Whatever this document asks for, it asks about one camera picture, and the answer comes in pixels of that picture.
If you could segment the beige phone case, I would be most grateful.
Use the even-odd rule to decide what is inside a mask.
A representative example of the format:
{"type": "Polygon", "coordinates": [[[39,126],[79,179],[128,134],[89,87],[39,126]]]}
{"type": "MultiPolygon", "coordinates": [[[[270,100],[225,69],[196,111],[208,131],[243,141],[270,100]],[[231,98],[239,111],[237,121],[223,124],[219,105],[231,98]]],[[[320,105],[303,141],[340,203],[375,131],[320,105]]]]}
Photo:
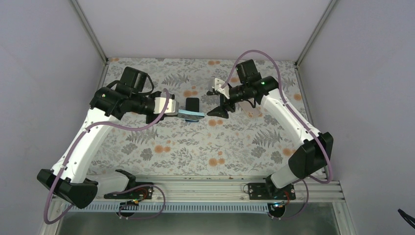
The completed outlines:
{"type": "Polygon", "coordinates": [[[261,111],[257,107],[253,108],[248,101],[239,102],[239,106],[242,111],[250,118],[256,118],[261,115],[261,111]]]}

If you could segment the blue-cased black phone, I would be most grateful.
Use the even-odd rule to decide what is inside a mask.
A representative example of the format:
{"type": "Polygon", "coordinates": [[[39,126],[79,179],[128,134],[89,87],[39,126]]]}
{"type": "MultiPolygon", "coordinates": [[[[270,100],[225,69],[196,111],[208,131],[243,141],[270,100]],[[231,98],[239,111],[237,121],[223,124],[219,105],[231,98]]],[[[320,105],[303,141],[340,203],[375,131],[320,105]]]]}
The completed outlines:
{"type": "Polygon", "coordinates": [[[177,118],[190,121],[199,121],[205,117],[204,113],[188,111],[188,110],[179,110],[177,113],[177,118]]]}

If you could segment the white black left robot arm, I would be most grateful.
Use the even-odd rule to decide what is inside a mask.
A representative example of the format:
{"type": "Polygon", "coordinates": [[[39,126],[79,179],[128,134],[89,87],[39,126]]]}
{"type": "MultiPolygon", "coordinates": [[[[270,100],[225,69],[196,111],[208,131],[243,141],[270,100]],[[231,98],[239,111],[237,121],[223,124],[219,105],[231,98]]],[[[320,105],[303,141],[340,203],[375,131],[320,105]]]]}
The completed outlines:
{"type": "Polygon", "coordinates": [[[125,127],[128,131],[145,130],[164,116],[176,115],[179,104],[167,89],[162,92],[143,92],[150,76],[138,69],[126,67],[119,80],[97,90],[90,109],[70,147],[51,169],[41,169],[37,180],[49,189],[46,207],[54,195],[83,209],[95,197],[118,192],[123,198],[136,193],[136,177],[125,170],[101,176],[88,175],[92,159],[106,136],[119,124],[126,113],[146,116],[146,126],[125,127]]]}

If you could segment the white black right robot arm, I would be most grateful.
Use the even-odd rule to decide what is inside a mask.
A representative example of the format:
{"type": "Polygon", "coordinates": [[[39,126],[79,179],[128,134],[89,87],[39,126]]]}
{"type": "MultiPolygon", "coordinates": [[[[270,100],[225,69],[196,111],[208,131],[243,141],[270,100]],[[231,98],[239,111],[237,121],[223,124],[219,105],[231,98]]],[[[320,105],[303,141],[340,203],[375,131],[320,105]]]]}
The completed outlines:
{"type": "Polygon", "coordinates": [[[286,98],[278,80],[263,77],[253,60],[239,63],[235,69],[239,85],[232,87],[219,78],[211,81],[207,95],[219,96],[220,105],[207,115],[228,118],[229,112],[235,111],[236,103],[252,99],[288,132],[296,150],[286,165],[265,179],[266,195],[278,199],[284,187],[329,166],[334,139],[329,132],[322,133],[308,122],[286,98]]]}

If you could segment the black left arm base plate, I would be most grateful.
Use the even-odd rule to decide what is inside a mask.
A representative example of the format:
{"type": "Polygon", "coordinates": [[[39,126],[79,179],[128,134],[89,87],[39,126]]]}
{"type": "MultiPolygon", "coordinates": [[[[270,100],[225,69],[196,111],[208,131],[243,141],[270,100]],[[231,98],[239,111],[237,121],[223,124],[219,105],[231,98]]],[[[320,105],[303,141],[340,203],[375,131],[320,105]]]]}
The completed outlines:
{"type": "Polygon", "coordinates": [[[105,194],[103,198],[105,199],[120,199],[120,200],[145,200],[152,199],[152,194],[154,187],[152,182],[136,182],[133,186],[134,190],[123,193],[115,194],[109,193],[105,194]]]}

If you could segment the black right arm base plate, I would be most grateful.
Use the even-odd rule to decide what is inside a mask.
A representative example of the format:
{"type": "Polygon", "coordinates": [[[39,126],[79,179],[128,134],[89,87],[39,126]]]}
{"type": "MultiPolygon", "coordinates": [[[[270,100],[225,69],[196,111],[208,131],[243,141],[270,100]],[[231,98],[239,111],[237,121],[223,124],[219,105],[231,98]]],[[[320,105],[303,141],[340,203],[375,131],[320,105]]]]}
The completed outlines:
{"type": "Polygon", "coordinates": [[[294,186],[289,184],[283,188],[276,188],[273,184],[248,183],[247,193],[250,200],[295,200],[294,186]]]}

